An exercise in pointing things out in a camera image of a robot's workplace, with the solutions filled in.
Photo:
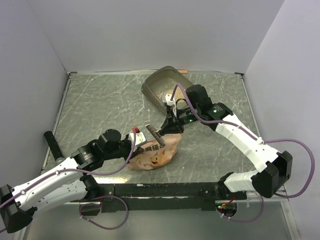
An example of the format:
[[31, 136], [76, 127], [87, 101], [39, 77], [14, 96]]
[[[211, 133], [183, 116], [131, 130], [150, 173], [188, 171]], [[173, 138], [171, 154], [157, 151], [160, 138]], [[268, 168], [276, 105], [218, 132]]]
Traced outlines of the orange cat litter bag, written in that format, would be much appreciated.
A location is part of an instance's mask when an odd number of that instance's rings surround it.
[[142, 145], [143, 152], [130, 159], [127, 166], [131, 170], [148, 171], [167, 165], [177, 153], [182, 136], [167, 134], [162, 139], [165, 146], [160, 146], [156, 140]]

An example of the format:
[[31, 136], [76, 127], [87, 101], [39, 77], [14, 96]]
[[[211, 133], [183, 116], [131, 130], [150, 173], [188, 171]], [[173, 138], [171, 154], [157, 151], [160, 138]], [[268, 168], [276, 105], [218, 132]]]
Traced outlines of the white bag sealing clip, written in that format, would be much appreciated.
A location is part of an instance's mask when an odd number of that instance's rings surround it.
[[150, 132], [150, 134], [154, 137], [154, 139], [158, 142], [158, 144], [164, 148], [165, 141], [163, 140], [162, 136], [160, 135], [160, 129], [155, 129], [151, 124], [145, 125], [146, 129]]

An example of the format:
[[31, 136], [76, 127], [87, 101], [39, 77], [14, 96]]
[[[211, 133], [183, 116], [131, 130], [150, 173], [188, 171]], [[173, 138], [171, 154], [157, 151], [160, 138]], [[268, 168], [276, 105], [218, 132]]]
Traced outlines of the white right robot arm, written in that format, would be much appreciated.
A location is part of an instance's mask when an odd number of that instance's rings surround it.
[[218, 193], [230, 199], [237, 192], [255, 191], [271, 198], [291, 176], [293, 157], [288, 151], [280, 152], [249, 130], [225, 104], [213, 103], [204, 86], [196, 84], [181, 91], [188, 107], [177, 108], [174, 93], [165, 93], [162, 102], [166, 118], [157, 133], [181, 134], [184, 125], [199, 121], [225, 137], [254, 165], [253, 171], [223, 176]]

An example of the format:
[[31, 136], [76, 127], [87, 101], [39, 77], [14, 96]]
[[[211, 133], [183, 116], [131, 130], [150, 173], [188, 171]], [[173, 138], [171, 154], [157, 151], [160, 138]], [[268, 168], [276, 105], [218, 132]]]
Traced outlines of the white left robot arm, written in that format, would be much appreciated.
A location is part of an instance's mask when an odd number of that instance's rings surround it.
[[104, 161], [124, 158], [126, 162], [137, 153], [146, 138], [138, 128], [122, 138], [120, 132], [108, 129], [98, 139], [80, 147], [48, 172], [24, 184], [0, 188], [0, 215], [4, 231], [15, 233], [28, 226], [33, 217], [67, 202], [84, 200], [93, 205], [105, 198], [115, 199], [110, 192], [103, 195], [94, 179], [96, 169]]

